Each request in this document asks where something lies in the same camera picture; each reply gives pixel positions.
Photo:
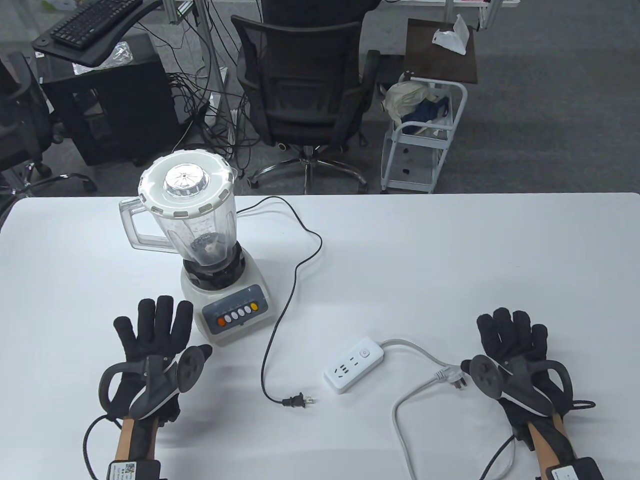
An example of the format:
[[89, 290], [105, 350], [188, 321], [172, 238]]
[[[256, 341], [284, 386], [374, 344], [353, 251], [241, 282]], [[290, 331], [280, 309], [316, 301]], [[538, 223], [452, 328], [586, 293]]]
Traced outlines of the person's right hand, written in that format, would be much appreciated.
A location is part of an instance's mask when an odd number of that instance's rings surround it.
[[568, 441], [563, 417], [573, 409], [573, 384], [560, 362], [547, 358], [547, 327], [525, 311], [505, 307], [477, 318], [484, 354], [461, 362], [462, 372], [496, 400], [519, 441], [535, 430], [549, 442]]

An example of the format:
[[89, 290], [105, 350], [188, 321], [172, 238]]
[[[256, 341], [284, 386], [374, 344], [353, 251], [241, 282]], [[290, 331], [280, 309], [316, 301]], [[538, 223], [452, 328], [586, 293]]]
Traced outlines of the person's left hand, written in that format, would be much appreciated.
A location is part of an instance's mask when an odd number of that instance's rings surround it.
[[98, 387], [110, 421], [157, 419], [163, 425], [178, 418], [179, 395], [196, 384], [213, 352], [208, 344], [188, 345], [193, 320], [193, 304], [174, 306], [169, 295], [142, 299], [137, 327], [128, 317], [114, 320], [125, 361], [109, 366]]

